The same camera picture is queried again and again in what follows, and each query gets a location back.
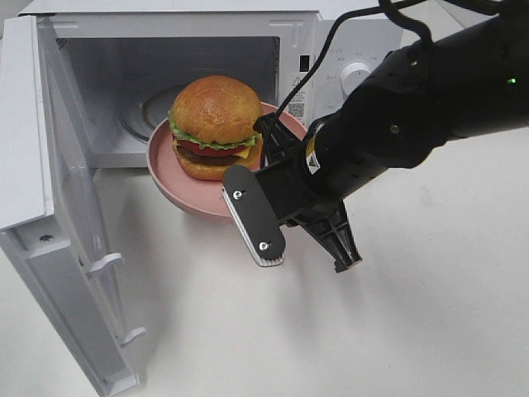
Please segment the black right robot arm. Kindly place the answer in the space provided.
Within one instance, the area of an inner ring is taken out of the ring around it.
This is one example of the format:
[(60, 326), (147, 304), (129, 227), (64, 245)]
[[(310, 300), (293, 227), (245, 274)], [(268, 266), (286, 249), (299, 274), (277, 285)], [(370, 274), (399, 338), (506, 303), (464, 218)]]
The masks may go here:
[(281, 225), (302, 227), (337, 271), (360, 260), (344, 199), (392, 168), (411, 169), (448, 141), (528, 124), (528, 4), (465, 1), (485, 22), (434, 41), (389, 1), (379, 9), (417, 41), (387, 54), (341, 108), (303, 139), (277, 113), (256, 121), (264, 168), (251, 178), (255, 215), (243, 233), (262, 267), (284, 259)]

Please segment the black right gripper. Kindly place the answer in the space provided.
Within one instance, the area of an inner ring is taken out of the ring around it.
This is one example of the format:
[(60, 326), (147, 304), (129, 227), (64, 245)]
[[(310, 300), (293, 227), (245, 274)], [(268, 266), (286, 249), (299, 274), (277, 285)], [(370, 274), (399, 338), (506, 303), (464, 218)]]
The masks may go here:
[(302, 227), (336, 273), (360, 263), (342, 200), (388, 168), (376, 155), (397, 138), (397, 119), (328, 115), (299, 137), (268, 113), (254, 128), (263, 138), (256, 178), (279, 223)]

